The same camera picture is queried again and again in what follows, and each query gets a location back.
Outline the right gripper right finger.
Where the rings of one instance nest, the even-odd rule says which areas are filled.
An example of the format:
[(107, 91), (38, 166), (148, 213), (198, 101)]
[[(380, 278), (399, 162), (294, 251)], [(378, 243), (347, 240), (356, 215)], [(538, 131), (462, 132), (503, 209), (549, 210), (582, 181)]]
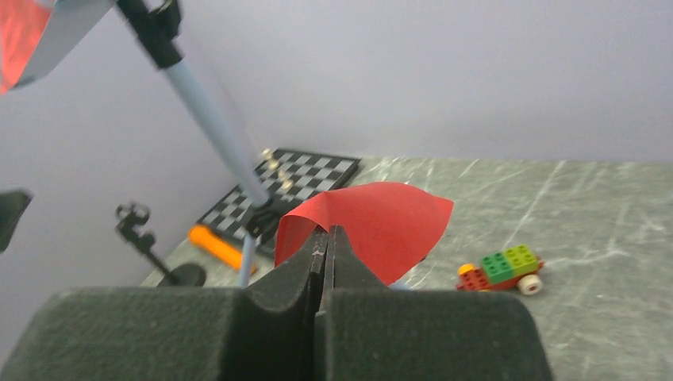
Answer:
[(333, 226), (315, 317), (317, 380), (550, 380), (526, 306), (505, 293), (395, 291)]

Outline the white chess pawn middle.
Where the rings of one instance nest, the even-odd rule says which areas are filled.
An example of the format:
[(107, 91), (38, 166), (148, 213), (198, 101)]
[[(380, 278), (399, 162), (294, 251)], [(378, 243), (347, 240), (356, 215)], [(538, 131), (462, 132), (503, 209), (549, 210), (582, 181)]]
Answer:
[(278, 178), (281, 181), (281, 188), (284, 190), (289, 190), (294, 185), (294, 182), (285, 171), (278, 171)]

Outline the colourful toy brick car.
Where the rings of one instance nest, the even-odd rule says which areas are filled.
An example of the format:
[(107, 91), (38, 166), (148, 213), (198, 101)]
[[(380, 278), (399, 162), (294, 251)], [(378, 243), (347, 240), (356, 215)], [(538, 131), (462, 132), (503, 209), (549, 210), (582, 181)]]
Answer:
[(517, 288), (523, 295), (543, 290), (539, 276), (544, 261), (522, 244), (484, 256), (477, 264), (467, 263), (457, 271), (458, 291), (507, 291)]

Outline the white chess pawn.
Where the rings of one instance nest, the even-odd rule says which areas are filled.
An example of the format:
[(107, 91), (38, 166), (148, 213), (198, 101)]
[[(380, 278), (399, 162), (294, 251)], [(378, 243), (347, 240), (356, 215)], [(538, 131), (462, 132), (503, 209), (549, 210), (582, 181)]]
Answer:
[(269, 169), (275, 171), (278, 168), (279, 162), (274, 157), (274, 153), (272, 150), (270, 150), (269, 148), (264, 149), (262, 152), (262, 156), (264, 158), (264, 162), (266, 163)]
[(278, 171), (278, 178), (281, 181), (281, 188), (284, 190), (289, 190), (294, 185), (294, 182), (285, 171)]

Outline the black white chessboard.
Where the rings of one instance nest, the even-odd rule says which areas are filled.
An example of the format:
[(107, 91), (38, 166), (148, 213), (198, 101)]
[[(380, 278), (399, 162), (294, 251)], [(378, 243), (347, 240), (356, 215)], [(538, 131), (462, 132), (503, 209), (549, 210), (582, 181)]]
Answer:
[[(356, 157), (283, 148), (273, 153), (279, 162), (278, 168), (272, 171), (263, 158), (255, 173), (270, 194), (287, 202), (300, 203), (321, 192), (340, 189), (351, 181), (360, 166), (360, 159)], [(278, 171), (285, 171), (294, 182), (289, 190), (281, 188)], [(240, 186), (235, 186), (203, 214), (196, 225), (206, 226), (230, 245), (242, 244), (246, 230), (241, 220), (250, 205), (248, 196)]]

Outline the black microphone stand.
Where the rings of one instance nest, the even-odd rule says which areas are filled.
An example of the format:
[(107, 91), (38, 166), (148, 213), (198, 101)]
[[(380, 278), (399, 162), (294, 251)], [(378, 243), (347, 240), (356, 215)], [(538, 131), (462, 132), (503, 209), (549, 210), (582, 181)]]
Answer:
[(201, 265), (185, 263), (169, 269), (153, 252), (156, 243), (154, 232), (140, 231), (150, 215), (150, 209), (145, 205), (136, 202), (120, 204), (115, 210), (115, 230), (124, 242), (134, 247), (162, 274), (157, 287), (202, 287), (206, 282), (206, 271)]

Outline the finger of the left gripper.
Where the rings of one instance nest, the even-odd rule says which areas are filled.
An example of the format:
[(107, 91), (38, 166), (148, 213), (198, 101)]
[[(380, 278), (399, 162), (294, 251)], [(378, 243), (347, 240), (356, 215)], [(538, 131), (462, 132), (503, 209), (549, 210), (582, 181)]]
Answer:
[(17, 224), (33, 199), (25, 189), (1, 192), (1, 252), (9, 246)]

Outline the orange toy microphone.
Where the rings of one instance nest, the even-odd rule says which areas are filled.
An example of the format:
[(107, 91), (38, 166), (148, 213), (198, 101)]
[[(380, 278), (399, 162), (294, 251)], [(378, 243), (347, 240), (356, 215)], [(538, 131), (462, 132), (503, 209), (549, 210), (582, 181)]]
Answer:
[(229, 243), (216, 236), (209, 228), (204, 225), (193, 226), (188, 235), (190, 243), (201, 250), (207, 252), (215, 259), (228, 264), (235, 270), (240, 270), (242, 265), (242, 253)]

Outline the white chess pawn far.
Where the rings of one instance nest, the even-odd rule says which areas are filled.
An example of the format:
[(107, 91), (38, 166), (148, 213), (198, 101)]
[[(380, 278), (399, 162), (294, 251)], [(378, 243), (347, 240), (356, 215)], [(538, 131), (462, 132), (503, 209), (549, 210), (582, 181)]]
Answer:
[(264, 158), (264, 162), (266, 163), (269, 169), (275, 171), (278, 168), (279, 162), (274, 157), (274, 153), (272, 150), (270, 150), (269, 148), (264, 149), (262, 152), (262, 156)]

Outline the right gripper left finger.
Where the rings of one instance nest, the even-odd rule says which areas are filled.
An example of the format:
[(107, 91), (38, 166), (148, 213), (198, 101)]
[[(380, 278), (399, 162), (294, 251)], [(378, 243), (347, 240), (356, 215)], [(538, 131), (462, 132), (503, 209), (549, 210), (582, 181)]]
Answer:
[(4, 380), (310, 380), (328, 235), (244, 289), (98, 287), (53, 295)]

